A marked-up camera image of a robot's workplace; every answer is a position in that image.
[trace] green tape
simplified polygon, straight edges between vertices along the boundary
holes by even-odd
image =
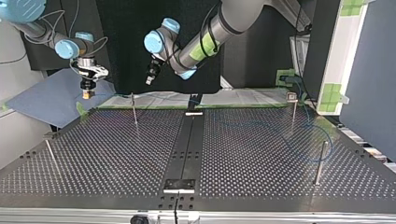
[[[88,118],[89,113],[87,110],[85,110],[82,103],[76,102],[76,109],[77,109],[77,112],[79,113],[79,117],[80,117],[81,121]]]
[[[327,83],[324,85],[320,100],[319,111],[335,112],[341,101],[341,84]]]
[[[215,43],[213,43],[213,40],[212,40],[210,34],[207,34],[207,35],[204,36],[203,44],[204,44],[204,49],[205,49],[205,52],[207,53],[207,55],[213,56],[213,55],[216,54],[216,52],[215,52]],[[195,61],[198,61],[198,62],[202,61],[206,57],[204,52],[202,51],[201,43],[198,43],[198,45],[195,46],[195,48],[190,53],[190,56]]]
[[[1,105],[1,109],[2,109],[2,110],[8,110],[8,107],[7,107],[6,104],[3,104],[3,105]]]
[[[289,104],[262,104],[262,105],[198,105],[196,108],[281,108],[287,107]]]
[[[292,87],[292,83],[286,83],[280,80],[280,77],[294,77],[296,71],[294,69],[289,70],[277,70],[276,72],[276,86],[278,87]]]
[[[359,16],[363,5],[364,0],[344,0],[343,7],[341,8],[341,16]]]

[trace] white panel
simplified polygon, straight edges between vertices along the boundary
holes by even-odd
[[[0,22],[0,63],[19,59],[25,53],[20,33],[9,23]],[[0,64],[0,105],[43,80],[42,72],[31,71],[29,60]]]
[[[20,32],[8,22],[0,22],[0,62],[19,59],[24,53]]]
[[[358,49],[359,40],[361,37],[361,29],[366,17],[366,12],[367,5],[362,7],[361,14],[359,16],[338,17],[332,38],[329,59],[327,61],[326,70],[322,81],[320,96],[318,99],[319,102],[321,101],[321,95],[326,83],[341,84],[341,94],[346,93],[352,65],[355,60],[356,51]],[[319,114],[338,116],[341,114],[342,105],[343,104],[338,104],[335,112],[319,111]]]
[[[0,169],[37,146],[50,126],[18,112],[0,117]]]

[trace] metal post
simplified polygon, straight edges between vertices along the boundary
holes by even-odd
[[[47,148],[53,160],[55,160],[55,155],[53,154],[52,147],[50,146],[50,140],[46,139]]]
[[[132,108],[134,110],[134,124],[137,124],[137,115],[136,115],[136,109],[134,106],[134,94],[133,93],[132,93],[131,97],[132,97]]]
[[[319,185],[320,176],[321,176],[321,172],[322,172],[322,169],[323,169],[323,158],[326,155],[326,151],[327,151],[326,149],[327,149],[328,145],[329,145],[329,143],[327,141],[323,142],[322,150],[321,150],[321,153],[320,153],[320,160],[319,160],[319,163],[318,163],[317,175],[315,176],[315,185]]]
[[[293,111],[293,123],[296,120],[296,111],[297,111],[298,102],[294,103],[294,111]]]

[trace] black cable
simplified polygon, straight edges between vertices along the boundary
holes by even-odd
[[[302,10],[303,10],[303,8],[300,6],[300,9],[299,9],[298,15],[297,15],[296,29],[295,29],[295,35],[294,35],[294,48],[295,48],[295,51],[296,51],[296,61],[297,61],[298,71],[299,71],[299,73],[300,73],[300,75],[299,75],[298,77],[299,77],[300,80],[303,82],[303,86],[304,86],[305,92],[306,92],[306,94],[308,95],[308,98],[309,98],[309,100],[311,101],[312,105],[314,106],[314,108],[315,108],[316,110],[318,110],[318,109],[317,109],[317,106],[314,104],[314,101],[312,100],[311,95],[309,94],[308,88],[307,88],[306,85],[305,85],[304,78],[303,78],[303,71],[301,70],[301,67],[300,67],[300,60],[299,60],[299,58],[298,58],[298,57],[299,57],[299,54],[298,54],[298,51],[297,51],[297,50],[298,50],[298,49],[297,49],[298,22],[300,21],[300,17],[301,17],[301,12],[302,12]]]
[[[209,12],[206,14],[206,17],[204,19],[204,22],[202,23],[201,26],[201,32],[199,33],[200,36],[200,44],[201,44],[201,50],[204,53],[204,55],[206,56],[206,58],[211,58],[211,56],[209,56],[209,54],[206,52],[206,49],[204,47],[204,34],[203,32],[205,31],[205,27],[207,26],[207,31],[210,34],[210,38],[212,39],[212,42],[215,46],[215,50],[218,50],[218,43],[216,42],[216,38],[213,35],[212,32],[212,19],[209,19],[210,14],[212,14],[213,10],[215,10],[216,7],[218,7],[220,5],[220,1],[218,1],[212,8],[210,8]]]
[[[215,49],[214,49],[214,51],[215,52],[218,52],[219,51],[219,45],[218,45],[218,43],[216,42],[216,38],[215,38],[215,36],[214,36],[214,34],[213,34],[213,31],[212,31],[212,18],[211,19],[209,19],[209,17],[210,17],[210,14],[212,14],[212,12],[213,12],[213,10],[216,8],[216,7],[218,7],[219,5],[220,5],[220,3],[221,3],[221,1],[218,1],[210,10],[209,10],[209,12],[206,14],[206,16],[205,16],[205,19],[204,19],[204,21],[203,21],[203,24],[202,24],[202,26],[201,26],[201,31],[200,31],[200,45],[201,45],[201,50],[203,51],[203,53],[204,53],[204,55],[206,56],[206,58],[212,58],[212,57],[214,57],[214,56],[209,56],[208,55],[208,53],[206,52],[206,50],[205,50],[205,47],[204,47],[204,35],[203,35],[203,32],[205,31],[205,27],[207,26],[207,29],[208,29],[208,32],[209,32],[209,34],[210,34],[210,38],[211,38],[211,40],[212,40],[212,42],[213,42],[213,44],[214,44],[214,46],[215,46]],[[165,43],[165,40],[161,37],[161,41],[163,42],[163,45],[164,45],[164,47],[165,47],[165,53],[166,53],[166,57],[168,58],[165,62],[166,63],[168,63],[169,61],[170,61],[170,59],[172,58],[172,57],[174,57],[175,58],[175,60],[176,60],[176,62],[177,62],[177,64],[180,66],[180,67],[182,67],[183,69],[186,69],[187,71],[195,71],[195,70],[198,70],[198,69],[200,69],[200,68],[202,68],[206,63],[207,63],[207,61],[206,62],[203,62],[203,63],[201,63],[199,66],[197,66],[196,68],[189,68],[189,67],[187,67],[186,65],[184,65],[182,62],[181,62],[181,60],[180,60],[180,55],[177,57],[175,54],[178,52],[178,51],[180,51],[181,50],[181,47],[180,47],[180,45],[179,45],[179,48],[178,48],[178,50],[176,50],[175,51],[175,46],[176,46],[176,42],[177,42],[177,39],[174,41],[174,44],[173,44],[173,47],[172,47],[172,55],[170,55],[169,54],[169,50],[168,50],[168,47],[166,47],[166,43]]]
[[[22,61],[26,56],[27,56],[27,52],[25,52],[25,53],[23,54],[23,56],[21,56],[21,57],[20,57],[19,59],[17,59],[17,60],[9,61],[9,62],[2,62],[2,63],[0,63],[0,64],[17,63],[17,62]]]

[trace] cable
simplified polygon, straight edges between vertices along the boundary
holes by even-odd
[[[93,45],[95,46],[95,45],[97,45],[98,43],[100,43],[100,42],[103,41],[103,40],[105,40],[105,41],[103,42],[103,44],[102,44],[99,48],[97,48],[96,50],[94,50],[94,51],[91,52],[91,53],[88,53],[86,56],[88,56],[88,57],[89,57],[89,56],[92,56],[93,54],[95,54],[96,52],[98,52],[99,50],[101,50],[102,48],[104,48],[105,45],[106,45],[106,43],[107,43],[107,41],[108,41],[108,37],[107,37],[107,36],[104,36],[104,37],[98,39]]]
[[[19,59],[16,59],[16,60],[13,60],[13,61],[9,61],[9,62],[2,62],[0,64],[17,63],[17,62],[22,61],[26,56],[27,56],[27,52],[25,51],[23,56],[21,56]]]
[[[311,103],[314,106],[314,108],[317,110],[317,106],[314,104],[314,101],[312,100],[312,97],[309,94],[309,91],[306,88],[306,85],[305,85],[305,82],[304,82],[304,79],[303,79],[303,71],[301,70],[301,67],[300,67],[299,54],[298,54],[298,49],[297,49],[298,22],[300,21],[302,10],[303,10],[303,8],[300,6],[300,9],[299,9],[298,15],[297,15],[296,29],[295,29],[295,34],[294,34],[294,49],[296,51],[297,67],[298,67],[298,71],[300,73],[300,75],[298,77],[300,77],[301,81],[303,82],[303,85],[304,85],[304,88],[305,88],[305,92],[308,95],[309,100],[311,101]]]
[[[297,84],[298,89],[300,90],[300,92],[303,92],[303,90],[301,89],[300,84],[299,84],[298,82],[295,82],[295,83]],[[313,127],[313,128],[316,128],[316,129],[321,130],[323,133],[326,134],[327,138],[329,139],[329,144],[330,144],[330,147],[331,147],[331,148],[330,148],[330,151],[329,151],[328,155],[327,155],[324,159],[322,159],[322,160],[316,160],[317,162],[326,161],[327,159],[330,158],[330,156],[332,155],[332,153],[333,153],[333,151],[334,151],[334,145],[333,145],[332,139],[330,138],[330,135],[329,135],[328,132],[326,132],[326,130],[324,130],[323,128],[321,128],[321,127],[319,127],[319,126],[317,126],[317,125],[314,125],[314,124],[311,124],[311,123],[310,123],[309,112],[308,112],[308,109],[306,108],[306,105],[305,105],[304,102],[303,102],[303,107],[304,107],[304,109],[305,109],[306,116],[307,116],[307,118],[308,118],[308,122],[306,123],[306,127]]]
[[[73,19],[72,25],[70,26],[69,38],[71,38],[71,36],[72,36],[73,27],[74,27],[74,25],[76,23],[76,20],[77,20],[77,17],[78,17],[78,13],[79,13],[79,0],[77,0],[77,8],[76,8],[75,18]]]
[[[54,25],[51,25],[49,21],[47,21],[45,18],[47,18],[48,16],[57,14],[57,13],[61,13],[58,17],[58,19],[56,20],[56,22],[54,23]],[[42,16],[39,18],[40,21],[44,21],[47,23],[47,25],[51,28],[51,33],[50,36],[47,40],[43,40],[43,41],[35,41],[33,40],[31,37],[29,37],[27,34],[24,34],[24,37],[26,38],[27,41],[29,41],[32,44],[48,44],[51,40],[53,40],[53,38],[55,37],[55,29],[58,26],[59,21],[61,20],[62,16],[64,15],[65,11],[64,10],[57,10],[57,11],[53,11],[45,16]]]
[[[131,98],[130,95],[116,94],[115,96],[120,96],[120,97],[128,98],[128,99]],[[162,99],[162,100],[167,100],[167,101],[193,102],[193,103],[198,104],[198,105],[204,105],[204,104],[199,103],[199,102],[194,101],[194,100],[173,100],[173,99],[169,99],[169,98],[165,98],[165,97],[153,96],[153,95],[150,95],[150,93],[139,94],[137,96],[148,96],[148,97],[151,97],[151,98],[157,98],[157,99]]]
[[[212,57],[214,57],[214,56],[209,56],[209,55],[208,55],[208,53],[206,52],[205,46],[204,46],[204,35],[203,35],[203,32],[204,32],[204,29],[205,29],[205,26],[206,26],[206,25],[207,25],[207,29],[208,29],[208,32],[209,32],[209,34],[210,34],[211,40],[212,40],[212,42],[213,42],[213,44],[214,44],[214,46],[215,46],[214,51],[215,51],[215,52],[218,52],[218,51],[219,51],[219,45],[218,45],[218,43],[216,42],[216,38],[214,37],[213,32],[212,32],[212,24],[211,24],[212,19],[209,20],[209,17],[210,17],[210,14],[213,12],[213,10],[214,10],[216,7],[218,7],[218,6],[220,5],[220,3],[221,3],[221,2],[218,1],[218,2],[209,10],[209,12],[206,14],[205,19],[204,19],[204,21],[203,21],[203,24],[202,24],[202,26],[201,26],[201,31],[200,31],[200,33],[199,33],[199,35],[200,35],[201,50],[203,51],[203,53],[204,53],[204,55],[206,56],[206,58],[212,58]],[[187,71],[195,71],[195,70],[198,70],[198,69],[202,68],[202,67],[206,64],[206,62],[203,62],[203,63],[201,63],[199,66],[197,66],[196,68],[189,68],[189,67],[187,67],[186,65],[184,65],[184,64],[181,62],[181,60],[180,60],[180,55],[176,56],[176,53],[177,53],[178,51],[181,50],[181,47],[179,47],[178,50],[175,50],[175,46],[176,46],[176,42],[177,42],[178,37],[177,37],[177,39],[174,41],[174,44],[173,44],[173,47],[172,47],[172,52],[173,52],[172,55],[169,54],[169,49],[168,49],[168,47],[166,46],[165,40],[163,39],[163,37],[162,37],[161,35],[160,35],[160,38],[161,38],[161,41],[163,42],[163,45],[164,45],[164,48],[165,48],[166,57],[168,58],[168,59],[165,61],[166,63],[169,63],[170,59],[171,59],[172,57],[174,57],[175,60],[176,60],[176,62],[177,62],[177,64],[178,64],[180,67],[182,67],[183,69],[187,70]]]

